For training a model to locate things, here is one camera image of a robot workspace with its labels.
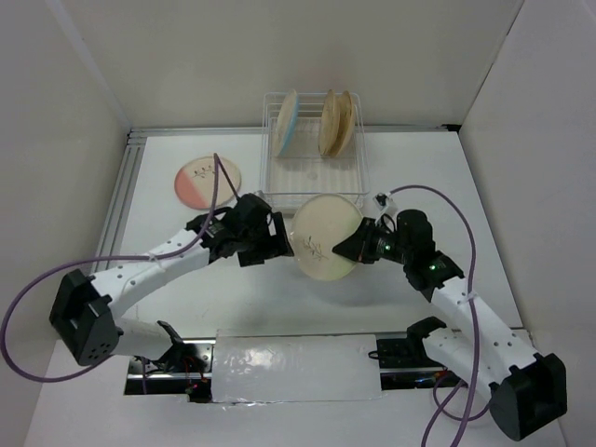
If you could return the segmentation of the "green and cream plate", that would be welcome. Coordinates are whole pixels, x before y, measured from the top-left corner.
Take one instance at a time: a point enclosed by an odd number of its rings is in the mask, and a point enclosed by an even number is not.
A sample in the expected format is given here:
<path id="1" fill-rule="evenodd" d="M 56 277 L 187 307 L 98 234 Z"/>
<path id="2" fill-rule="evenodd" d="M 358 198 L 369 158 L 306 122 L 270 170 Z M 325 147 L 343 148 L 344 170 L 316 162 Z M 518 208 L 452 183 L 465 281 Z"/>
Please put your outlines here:
<path id="1" fill-rule="evenodd" d="M 307 200 L 295 212 L 289 235 L 300 270 L 320 281 L 348 275 L 356 263 L 332 249 L 355 233 L 362 218 L 359 208 L 343 196 L 321 194 Z"/>

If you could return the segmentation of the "pink and cream plate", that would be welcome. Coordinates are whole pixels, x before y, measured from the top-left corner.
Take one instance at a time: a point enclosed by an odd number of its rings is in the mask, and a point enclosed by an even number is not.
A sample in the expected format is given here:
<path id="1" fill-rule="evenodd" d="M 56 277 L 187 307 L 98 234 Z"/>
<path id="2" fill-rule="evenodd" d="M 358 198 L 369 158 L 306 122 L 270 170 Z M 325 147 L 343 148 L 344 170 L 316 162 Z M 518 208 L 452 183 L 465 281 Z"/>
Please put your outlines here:
<path id="1" fill-rule="evenodd" d="M 220 169 L 216 207 L 221 207 L 235 198 L 234 191 L 239 192 L 242 180 L 241 171 L 234 162 L 222 156 L 220 161 L 228 178 Z M 203 156 L 186 163 L 174 179 L 177 198 L 191 209 L 208 210 L 212 203 L 215 170 L 213 156 Z"/>

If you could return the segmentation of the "floral cream plate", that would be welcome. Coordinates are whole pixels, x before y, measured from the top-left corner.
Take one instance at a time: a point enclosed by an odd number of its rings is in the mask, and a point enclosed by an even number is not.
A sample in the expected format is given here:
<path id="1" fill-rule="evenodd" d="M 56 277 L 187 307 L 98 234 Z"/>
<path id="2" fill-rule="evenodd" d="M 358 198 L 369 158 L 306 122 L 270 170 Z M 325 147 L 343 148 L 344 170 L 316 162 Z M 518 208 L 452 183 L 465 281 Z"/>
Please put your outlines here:
<path id="1" fill-rule="evenodd" d="M 351 93 L 345 90 L 340 97 L 340 105 L 342 106 L 340 115 L 340 127 L 338 129 L 334 156 L 342 154 L 349 143 L 355 127 L 355 110 Z"/>
<path id="2" fill-rule="evenodd" d="M 321 156 L 327 156 L 333 148 L 341 121 L 341 105 L 333 89 L 327 92 L 320 118 L 318 132 L 318 151 Z"/>

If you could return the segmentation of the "blue and cream plate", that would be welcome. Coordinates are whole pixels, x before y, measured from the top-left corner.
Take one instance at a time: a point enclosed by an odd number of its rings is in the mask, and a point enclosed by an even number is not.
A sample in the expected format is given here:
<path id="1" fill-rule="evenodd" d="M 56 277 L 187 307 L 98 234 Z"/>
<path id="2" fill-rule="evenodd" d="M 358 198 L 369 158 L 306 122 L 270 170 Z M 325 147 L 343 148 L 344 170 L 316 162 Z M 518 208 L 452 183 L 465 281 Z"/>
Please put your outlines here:
<path id="1" fill-rule="evenodd" d="M 291 89 L 281 104 L 274 139 L 275 156 L 283 156 L 290 146 L 299 111 L 299 95 Z"/>

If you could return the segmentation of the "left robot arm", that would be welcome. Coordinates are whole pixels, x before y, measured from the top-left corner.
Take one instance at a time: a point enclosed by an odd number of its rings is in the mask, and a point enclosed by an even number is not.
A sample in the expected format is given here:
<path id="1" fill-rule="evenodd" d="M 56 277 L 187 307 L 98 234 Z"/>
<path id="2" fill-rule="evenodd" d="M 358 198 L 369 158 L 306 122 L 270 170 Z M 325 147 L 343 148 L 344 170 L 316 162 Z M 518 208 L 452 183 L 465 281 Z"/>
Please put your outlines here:
<path id="1" fill-rule="evenodd" d="M 197 216 L 144 255 L 91 276 L 76 269 L 61 280 L 49 315 L 51 326 L 80 366 L 113 355 L 143 358 L 171 372 L 196 350 L 163 320 L 126 318 L 140 300 L 177 278 L 236 256 L 242 267 L 293 255 L 284 219 L 255 194 Z"/>

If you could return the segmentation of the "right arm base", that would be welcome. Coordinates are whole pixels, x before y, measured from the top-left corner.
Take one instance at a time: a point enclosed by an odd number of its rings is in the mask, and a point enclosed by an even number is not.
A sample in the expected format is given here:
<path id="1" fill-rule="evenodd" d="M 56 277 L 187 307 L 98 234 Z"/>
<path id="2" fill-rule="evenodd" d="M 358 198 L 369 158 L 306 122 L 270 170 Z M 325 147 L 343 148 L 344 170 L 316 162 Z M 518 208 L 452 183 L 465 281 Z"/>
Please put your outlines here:
<path id="1" fill-rule="evenodd" d="M 443 378 L 440 387 L 453 387 L 459 377 L 444 365 L 430 359 L 423 340 L 433 330 L 447 325 L 436 317 L 429 317 L 411 325 L 404 336 L 378 338 L 376 348 L 368 357 L 378 362 L 383 390 L 430 389 Z"/>

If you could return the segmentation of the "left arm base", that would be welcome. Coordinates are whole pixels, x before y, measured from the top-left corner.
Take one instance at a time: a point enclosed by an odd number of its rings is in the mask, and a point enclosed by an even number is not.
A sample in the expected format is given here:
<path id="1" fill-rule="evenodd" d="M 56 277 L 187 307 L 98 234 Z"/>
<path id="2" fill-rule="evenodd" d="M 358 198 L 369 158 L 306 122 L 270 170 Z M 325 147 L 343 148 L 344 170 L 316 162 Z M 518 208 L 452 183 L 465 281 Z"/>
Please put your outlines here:
<path id="1" fill-rule="evenodd" d="M 159 342 L 166 345 L 157 359 L 133 356 L 125 396 L 185 395 L 189 402 L 211 403 L 214 340 L 184 340 L 166 321 L 156 323 Z"/>

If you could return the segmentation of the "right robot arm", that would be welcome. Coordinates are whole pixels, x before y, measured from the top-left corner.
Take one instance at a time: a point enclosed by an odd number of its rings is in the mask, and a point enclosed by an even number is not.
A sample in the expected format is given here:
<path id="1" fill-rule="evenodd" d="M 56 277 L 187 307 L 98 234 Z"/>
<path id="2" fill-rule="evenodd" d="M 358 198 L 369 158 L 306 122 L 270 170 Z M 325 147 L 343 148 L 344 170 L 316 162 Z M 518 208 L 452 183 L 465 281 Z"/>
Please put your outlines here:
<path id="1" fill-rule="evenodd" d="M 444 323 L 426 318 L 415 326 L 427 327 L 427 332 L 406 344 L 408 358 L 417 365 L 434 360 L 462 379 L 475 378 L 494 422 L 508 438 L 523 440 L 566 414 L 562 360 L 542 355 L 524 342 L 467 288 L 463 271 L 437 250 L 432 226 L 422 211 L 400 212 L 394 231 L 365 218 L 332 250 L 361 264 L 380 259 L 402 264 L 411 286 L 461 332 L 451 335 Z"/>

